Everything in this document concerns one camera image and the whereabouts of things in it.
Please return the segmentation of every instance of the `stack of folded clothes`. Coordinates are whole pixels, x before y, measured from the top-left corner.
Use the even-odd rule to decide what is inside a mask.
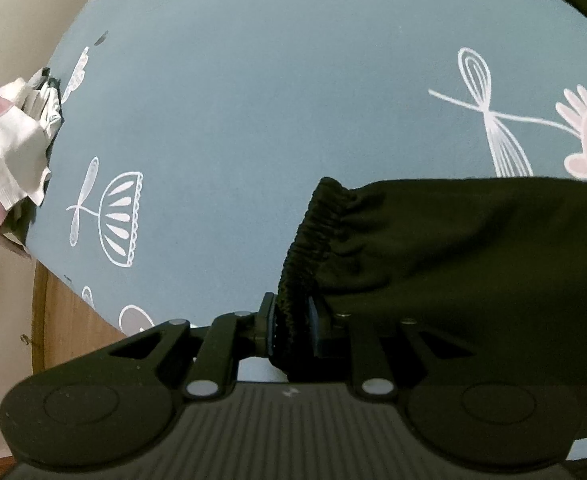
[[[0,88],[0,246],[21,256],[25,202],[43,202],[51,174],[46,150],[61,123],[59,81],[48,68]]]

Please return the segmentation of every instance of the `wooden floor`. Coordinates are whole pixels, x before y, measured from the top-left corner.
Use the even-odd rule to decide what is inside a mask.
[[[33,305],[34,373],[125,338],[40,263]]]

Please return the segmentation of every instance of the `silver screw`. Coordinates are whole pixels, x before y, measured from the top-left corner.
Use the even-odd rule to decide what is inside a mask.
[[[218,392],[218,384],[209,380],[192,381],[187,384],[187,393],[194,397],[209,397]]]
[[[369,395],[387,395],[393,391],[393,383],[381,378],[368,379],[363,383],[363,391]]]

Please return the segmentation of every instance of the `dark stain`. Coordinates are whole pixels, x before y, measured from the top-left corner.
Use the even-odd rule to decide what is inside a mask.
[[[108,30],[106,30],[105,33],[96,40],[96,43],[94,43],[94,46],[98,46],[100,43],[105,41],[107,39],[107,34],[109,34]]]

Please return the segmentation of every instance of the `ironing board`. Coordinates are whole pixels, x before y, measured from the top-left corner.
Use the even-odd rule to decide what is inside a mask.
[[[587,179],[563,0],[90,0],[50,66],[27,247],[127,335],[256,310],[323,176]]]

